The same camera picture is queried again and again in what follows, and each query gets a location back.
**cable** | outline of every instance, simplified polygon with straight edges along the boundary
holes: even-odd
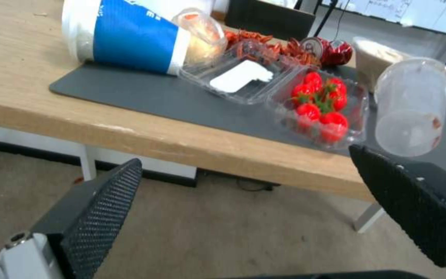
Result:
[[[338,23],[336,25],[335,39],[333,39],[333,41],[336,40],[336,38],[338,37],[338,31],[340,30],[340,21],[342,21],[343,14],[345,14],[345,10],[347,9],[347,6],[349,3],[350,3],[350,0],[347,1],[347,4],[345,4],[345,7],[343,7],[343,9],[342,9],[342,14],[340,14],[340,17],[338,18]]]

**clear plastic cup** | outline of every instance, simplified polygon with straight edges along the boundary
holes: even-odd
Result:
[[[412,58],[388,67],[375,88],[376,139],[391,154],[414,157],[433,150],[446,115],[446,66]]]

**white label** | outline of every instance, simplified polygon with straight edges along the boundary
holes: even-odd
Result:
[[[273,78],[273,73],[256,62],[245,60],[229,71],[213,78],[209,85],[226,93],[235,93],[251,81],[268,83]]]

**plastic clamshell container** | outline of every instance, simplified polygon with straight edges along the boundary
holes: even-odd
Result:
[[[261,65],[264,69],[273,73],[272,78],[269,81],[252,80],[234,93],[224,92],[211,85],[214,78],[232,70],[245,60],[251,60]],[[235,44],[226,50],[222,56],[210,63],[184,65],[180,70],[180,77],[229,101],[252,105],[264,102],[266,96],[276,88],[276,85],[297,67],[297,64],[287,57],[276,55],[264,44],[249,39]]]
[[[338,136],[336,134],[339,128],[338,125],[325,125],[319,121],[311,122],[304,120],[305,118],[298,117],[290,94],[296,85],[303,83],[304,77],[311,71],[318,72],[321,75],[323,83],[329,78],[337,78],[337,76],[318,70],[315,67],[297,69],[294,74],[291,74],[289,78],[284,79],[277,86],[275,92],[269,94],[267,97],[266,108],[274,115],[275,122],[285,127],[290,133],[298,134],[325,149],[338,150],[347,148],[353,143],[365,141],[366,121],[369,114],[368,91],[364,86],[354,81],[342,79],[347,87],[347,105],[339,112],[349,122],[348,131],[344,136]]]

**whiteboard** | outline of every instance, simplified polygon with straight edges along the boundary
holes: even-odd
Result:
[[[331,0],[322,0],[329,5]],[[446,0],[339,0],[339,9],[446,33]]]

